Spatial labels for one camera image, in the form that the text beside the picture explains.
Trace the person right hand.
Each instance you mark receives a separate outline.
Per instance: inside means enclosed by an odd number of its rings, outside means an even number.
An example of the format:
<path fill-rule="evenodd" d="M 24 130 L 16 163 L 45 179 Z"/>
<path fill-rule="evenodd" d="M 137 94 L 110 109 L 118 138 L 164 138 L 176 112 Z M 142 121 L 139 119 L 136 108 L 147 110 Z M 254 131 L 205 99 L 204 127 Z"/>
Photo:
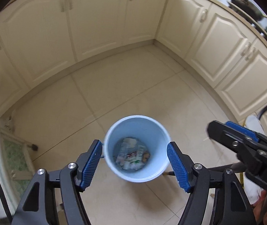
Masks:
<path fill-rule="evenodd" d="M 267 191 L 262 191 L 259 200 L 253 205 L 253 212 L 256 222 L 259 223 L 260 221 L 262 221 L 265 225 L 267 225 L 267 212 L 263 213 L 262 210 L 266 197 Z"/>

